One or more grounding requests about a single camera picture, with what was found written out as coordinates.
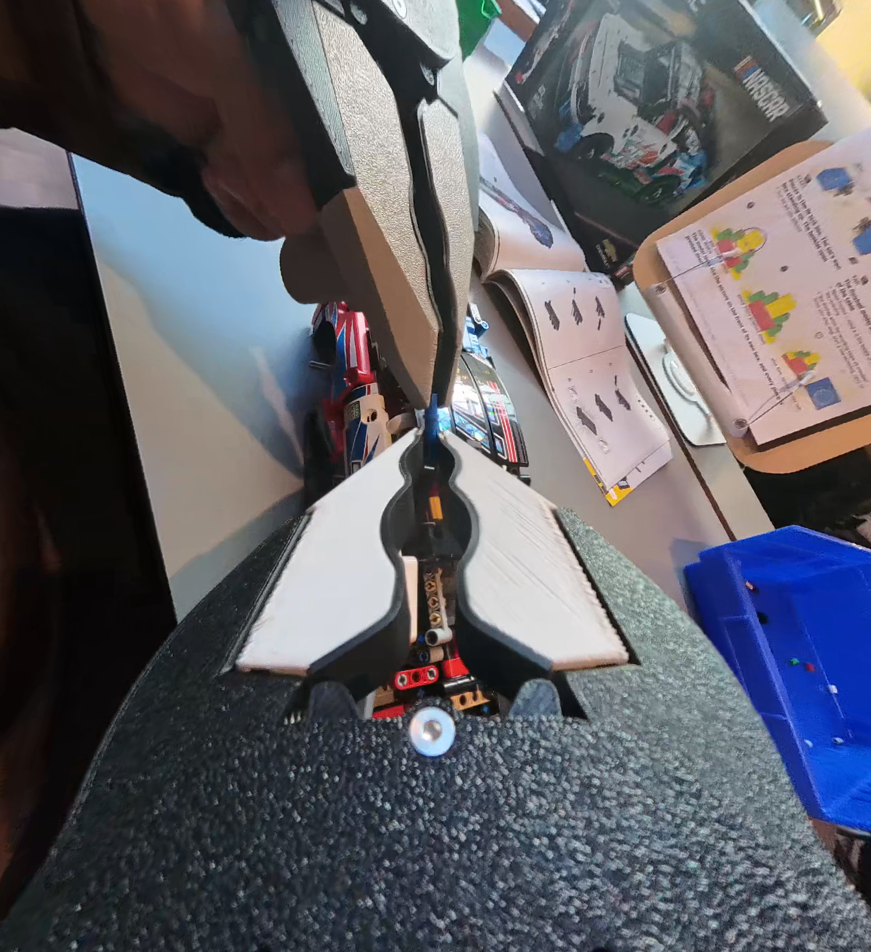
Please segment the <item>open instruction booklet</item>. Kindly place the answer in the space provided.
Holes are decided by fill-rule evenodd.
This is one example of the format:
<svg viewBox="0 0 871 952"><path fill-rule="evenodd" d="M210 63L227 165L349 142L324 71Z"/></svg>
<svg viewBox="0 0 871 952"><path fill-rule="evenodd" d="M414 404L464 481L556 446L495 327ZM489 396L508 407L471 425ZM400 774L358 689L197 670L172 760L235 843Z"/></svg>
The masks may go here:
<svg viewBox="0 0 871 952"><path fill-rule="evenodd" d="M551 405L616 506L671 461L672 449L634 379L615 286L524 196L485 133L478 148L479 276L512 305Z"/></svg>

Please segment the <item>green plastic bin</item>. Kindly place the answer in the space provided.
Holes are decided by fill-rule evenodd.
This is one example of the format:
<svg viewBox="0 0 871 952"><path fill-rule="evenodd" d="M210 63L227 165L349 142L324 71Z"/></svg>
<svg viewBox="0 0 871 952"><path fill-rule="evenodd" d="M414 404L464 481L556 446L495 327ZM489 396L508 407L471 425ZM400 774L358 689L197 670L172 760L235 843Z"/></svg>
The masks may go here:
<svg viewBox="0 0 871 952"><path fill-rule="evenodd" d="M456 1L460 47L463 58L474 52L489 30L492 22L501 15L497 1Z"/></svg>

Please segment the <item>wooden clipboard with instruction sheet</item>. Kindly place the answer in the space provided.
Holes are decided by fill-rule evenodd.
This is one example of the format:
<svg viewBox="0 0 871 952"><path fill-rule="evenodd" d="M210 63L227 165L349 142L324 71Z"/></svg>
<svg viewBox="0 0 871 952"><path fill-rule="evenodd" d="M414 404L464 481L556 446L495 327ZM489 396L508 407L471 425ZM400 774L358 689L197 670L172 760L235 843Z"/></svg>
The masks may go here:
<svg viewBox="0 0 871 952"><path fill-rule="evenodd" d="M742 465L871 445L871 127L724 186L645 239L633 275Z"/></svg>

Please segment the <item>person's left hand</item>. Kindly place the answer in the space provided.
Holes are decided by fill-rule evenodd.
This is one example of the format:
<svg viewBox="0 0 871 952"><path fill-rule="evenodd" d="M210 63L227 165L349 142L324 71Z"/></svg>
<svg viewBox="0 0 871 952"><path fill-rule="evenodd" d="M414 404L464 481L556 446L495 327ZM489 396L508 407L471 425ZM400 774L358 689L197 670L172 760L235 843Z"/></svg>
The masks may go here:
<svg viewBox="0 0 871 952"><path fill-rule="evenodd" d="M216 103L219 126L204 148L202 183L240 234L275 241L310 232L317 208L286 110L267 99Z"/></svg>

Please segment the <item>silver stand base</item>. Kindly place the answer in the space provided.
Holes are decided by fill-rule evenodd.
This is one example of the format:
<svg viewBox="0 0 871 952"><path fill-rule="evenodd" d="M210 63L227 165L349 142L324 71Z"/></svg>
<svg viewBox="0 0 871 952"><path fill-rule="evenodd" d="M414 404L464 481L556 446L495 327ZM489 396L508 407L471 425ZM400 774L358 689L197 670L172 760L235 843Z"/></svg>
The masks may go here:
<svg viewBox="0 0 871 952"><path fill-rule="evenodd" d="M697 447L725 446L724 435L659 323L651 317L627 313L625 324L686 441Z"/></svg>

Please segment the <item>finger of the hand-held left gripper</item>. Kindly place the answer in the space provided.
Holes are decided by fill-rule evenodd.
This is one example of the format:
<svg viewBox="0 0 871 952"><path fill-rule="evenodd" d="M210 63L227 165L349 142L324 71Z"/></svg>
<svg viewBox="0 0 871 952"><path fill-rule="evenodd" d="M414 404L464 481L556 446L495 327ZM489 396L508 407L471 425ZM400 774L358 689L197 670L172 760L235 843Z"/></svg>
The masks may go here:
<svg viewBox="0 0 871 952"><path fill-rule="evenodd" d="M332 59L355 54L355 75L382 91L382 74L355 51L354 32L318 24ZM315 235L289 241L281 266L290 293L301 301L334 298L363 311L374 342L409 404L429 404L441 333L432 289L430 251L437 249L432 209L409 199L406 148L395 144L394 96L381 106L356 104L355 80L342 84L343 117L356 132L357 185L317 209Z"/></svg>
<svg viewBox="0 0 871 952"><path fill-rule="evenodd" d="M438 239L437 249L428 253L441 321L432 391L440 404L449 404L463 343L478 219L477 131L462 70L438 74L436 96L420 107L420 133Z"/></svg>

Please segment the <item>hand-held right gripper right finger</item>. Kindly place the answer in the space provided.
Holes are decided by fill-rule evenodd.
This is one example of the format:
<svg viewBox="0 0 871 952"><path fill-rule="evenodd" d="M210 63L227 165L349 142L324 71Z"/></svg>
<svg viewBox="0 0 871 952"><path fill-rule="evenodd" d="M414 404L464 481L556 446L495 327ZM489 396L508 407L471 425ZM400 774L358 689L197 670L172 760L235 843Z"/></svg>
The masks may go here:
<svg viewBox="0 0 871 952"><path fill-rule="evenodd" d="M563 529L557 508L447 434L453 516L467 530L457 569L462 660L506 697L528 681L616 668L631 649Z"/></svg>

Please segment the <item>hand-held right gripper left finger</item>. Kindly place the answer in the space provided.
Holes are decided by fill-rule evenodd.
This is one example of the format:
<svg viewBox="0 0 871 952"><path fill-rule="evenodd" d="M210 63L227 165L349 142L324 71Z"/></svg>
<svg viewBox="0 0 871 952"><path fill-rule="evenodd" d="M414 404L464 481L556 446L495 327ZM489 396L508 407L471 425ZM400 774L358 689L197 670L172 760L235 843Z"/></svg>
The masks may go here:
<svg viewBox="0 0 871 952"><path fill-rule="evenodd" d="M405 660L402 550L416 530L421 430L309 507L251 613L236 670L343 684L366 696Z"/></svg>

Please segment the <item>blue plastic bin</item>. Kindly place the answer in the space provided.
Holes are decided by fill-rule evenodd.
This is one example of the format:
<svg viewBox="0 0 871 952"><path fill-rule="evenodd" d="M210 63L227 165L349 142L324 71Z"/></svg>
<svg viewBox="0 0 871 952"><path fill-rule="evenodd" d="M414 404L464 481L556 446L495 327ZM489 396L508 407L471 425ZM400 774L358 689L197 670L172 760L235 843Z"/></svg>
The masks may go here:
<svg viewBox="0 0 871 952"><path fill-rule="evenodd" d="M787 527L707 548L684 576L807 813L871 833L871 550Z"/></svg>

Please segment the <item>toy brick race car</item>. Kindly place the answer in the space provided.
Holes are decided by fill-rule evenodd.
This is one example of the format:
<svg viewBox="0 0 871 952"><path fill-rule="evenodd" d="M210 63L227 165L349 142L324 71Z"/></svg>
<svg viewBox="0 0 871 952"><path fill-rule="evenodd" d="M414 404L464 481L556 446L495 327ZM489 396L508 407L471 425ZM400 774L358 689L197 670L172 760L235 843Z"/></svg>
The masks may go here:
<svg viewBox="0 0 871 952"><path fill-rule="evenodd" d="M530 484L523 428L483 342L488 329L477 306L470 304L452 400L436 411L438 431L453 434ZM304 424L308 504L407 433L424 427L385 366L362 312L344 302L320 305L312 316L310 337L315 352L310 366L326 371L330 384ZM500 716L509 706L496 689L470 671L458 647L461 546L445 514L447 483L440 465L430 463L414 491L417 529L408 552L400 553L409 609L408 649L394 675L368 700L375 720L397 718L430 698L442 698L455 712L482 718Z"/></svg>

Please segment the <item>race car set box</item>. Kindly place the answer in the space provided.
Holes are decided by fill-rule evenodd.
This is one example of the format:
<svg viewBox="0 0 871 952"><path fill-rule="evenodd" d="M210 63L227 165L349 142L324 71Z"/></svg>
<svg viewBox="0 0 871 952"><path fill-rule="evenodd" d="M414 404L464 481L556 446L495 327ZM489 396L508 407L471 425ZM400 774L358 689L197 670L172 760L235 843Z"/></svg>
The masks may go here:
<svg viewBox="0 0 871 952"><path fill-rule="evenodd" d="M545 2L506 85L541 183L620 284L653 232L827 123L742 1Z"/></svg>

